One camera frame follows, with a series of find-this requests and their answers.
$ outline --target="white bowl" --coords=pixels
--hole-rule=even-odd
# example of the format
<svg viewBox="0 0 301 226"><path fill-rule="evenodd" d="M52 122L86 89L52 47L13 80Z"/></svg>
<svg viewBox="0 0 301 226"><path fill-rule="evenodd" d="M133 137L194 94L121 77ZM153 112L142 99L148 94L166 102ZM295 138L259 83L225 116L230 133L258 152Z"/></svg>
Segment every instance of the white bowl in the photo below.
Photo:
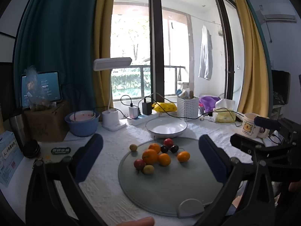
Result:
<svg viewBox="0 0 301 226"><path fill-rule="evenodd" d="M162 117L150 120L145 126L156 138L174 138L185 131L187 123L174 117Z"/></svg>
<svg viewBox="0 0 301 226"><path fill-rule="evenodd" d="M78 111L75 112L75 115L70 116L71 121L87 121L94 118L95 118L95 112L93 111Z"/></svg>

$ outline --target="white basket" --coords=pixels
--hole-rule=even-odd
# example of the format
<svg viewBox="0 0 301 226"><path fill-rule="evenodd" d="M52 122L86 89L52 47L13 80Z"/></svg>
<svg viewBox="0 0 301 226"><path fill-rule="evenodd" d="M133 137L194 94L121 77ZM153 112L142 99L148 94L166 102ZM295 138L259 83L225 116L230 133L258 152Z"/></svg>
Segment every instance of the white basket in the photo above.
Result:
<svg viewBox="0 0 301 226"><path fill-rule="evenodd" d="M184 117L185 121L189 121L187 118L197 118L199 114L199 99L181 99L177 98L177 115Z"/></svg>

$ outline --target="teal curtain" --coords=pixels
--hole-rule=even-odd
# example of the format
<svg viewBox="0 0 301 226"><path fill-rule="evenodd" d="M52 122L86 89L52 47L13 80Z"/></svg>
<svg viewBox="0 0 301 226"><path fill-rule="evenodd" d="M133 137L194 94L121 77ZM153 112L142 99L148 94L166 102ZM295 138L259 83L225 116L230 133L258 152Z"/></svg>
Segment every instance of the teal curtain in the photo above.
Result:
<svg viewBox="0 0 301 226"><path fill-rule="evenodd" d="M250 0L246 0L251 13L254 17L256 26L258 28L258 32L262 41L262 46L263 46L263 50L264 50L264 54L265 54L265 60L266 60L266 66L267 66L267 70L268 70L268 85L269 85L269 96L268 96L268 116L271 117L272 115L272 109L273 109L273 78L272 78L272 68L271 68L271 61L270 61L270 56L268 54L268 47L266 45L266 41L265 41L265 37L261 28L261 24L257 18L256 12L250 2Z"/></svg>
<svg viewBox="0 0 301 226"><path fill-rule="evenodd" d="M29 0L14 51L17 105L20 104L21 75L34 65L38 72L59 72L63 97L70 101L73 109L95 107L92 77L95 2Z"/></svg>

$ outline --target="orange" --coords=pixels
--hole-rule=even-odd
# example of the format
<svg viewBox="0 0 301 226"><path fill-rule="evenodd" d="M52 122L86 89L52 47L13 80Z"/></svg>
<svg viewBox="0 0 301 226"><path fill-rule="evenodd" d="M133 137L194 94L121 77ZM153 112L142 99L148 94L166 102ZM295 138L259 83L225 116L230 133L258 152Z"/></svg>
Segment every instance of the orange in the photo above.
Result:
<svg viewBox="0 0 301 226"><path fill-rule="evenodd" d="M177 159L179 162L187 162L190 158L190 154L187 151L182 151L177 155Z"/></svg>
<svg viewBox="0 0 301 226"><path fill-rule="evenodd" d="M157 162L158 160L158 154L155 150L153 149L147 149L143 152L142 154L142 160L147 164L147 165L152 165Z"/></svg>
<svg viewBox="0 0 301 226"><path fill-rule="evenodd" d="M157 152L157 154L159 154L160 151L161 151L160 145L159 145L159 144L156 144L156 143L150 144L150 146L149 146L148 148L149 148L149 149L155 150L155 151Z"/></svg>
<svg viewBox="0 0 301 226"><path fill-rule="evenodd" d="M159 155L159 163L161 166L164 166L164 167L168 166L170 164L169 155L165 154L165 153Z"/></svg>

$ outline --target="black charger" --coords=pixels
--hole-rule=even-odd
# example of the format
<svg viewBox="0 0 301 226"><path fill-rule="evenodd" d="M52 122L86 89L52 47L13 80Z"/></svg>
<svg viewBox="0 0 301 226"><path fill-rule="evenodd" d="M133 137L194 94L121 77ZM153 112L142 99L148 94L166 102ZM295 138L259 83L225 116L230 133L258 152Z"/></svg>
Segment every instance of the black charger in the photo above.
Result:
<svg viewBox="0 0 301 226"><path fill-rule="evenodd" d="M147 102L144 98L144 102L142 103L142 113L144 115L151 115L153 110L152 102Z"/></svg>

